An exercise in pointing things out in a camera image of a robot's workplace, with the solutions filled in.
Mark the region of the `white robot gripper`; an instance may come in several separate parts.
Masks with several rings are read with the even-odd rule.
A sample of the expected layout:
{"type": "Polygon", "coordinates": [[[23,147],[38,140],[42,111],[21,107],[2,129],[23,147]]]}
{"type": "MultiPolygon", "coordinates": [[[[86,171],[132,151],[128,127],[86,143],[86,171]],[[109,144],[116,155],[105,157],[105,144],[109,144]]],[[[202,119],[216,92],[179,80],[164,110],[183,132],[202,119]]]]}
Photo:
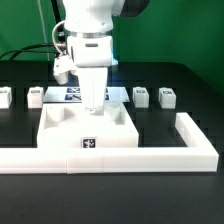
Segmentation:
{"type": "Polygon", "coordinates": [[[76,66],[83,107],[90,113],[103,113],[108,68],[112,65],[111,36],[68,38],[68,52],[76,66]]]}

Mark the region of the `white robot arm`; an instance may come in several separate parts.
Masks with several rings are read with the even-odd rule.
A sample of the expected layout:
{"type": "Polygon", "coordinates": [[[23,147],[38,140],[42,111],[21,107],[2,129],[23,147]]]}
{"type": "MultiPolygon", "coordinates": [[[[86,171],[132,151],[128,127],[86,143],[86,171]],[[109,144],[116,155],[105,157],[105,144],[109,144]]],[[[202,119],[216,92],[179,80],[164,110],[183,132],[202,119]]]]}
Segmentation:
{"type": "Polygon", "coordinates": [[[82,104],[104,110],[108,68],[113,61],[113,16],[136,17],[150,0],[63,0],[67,51],[78,76],[82,104]]]}

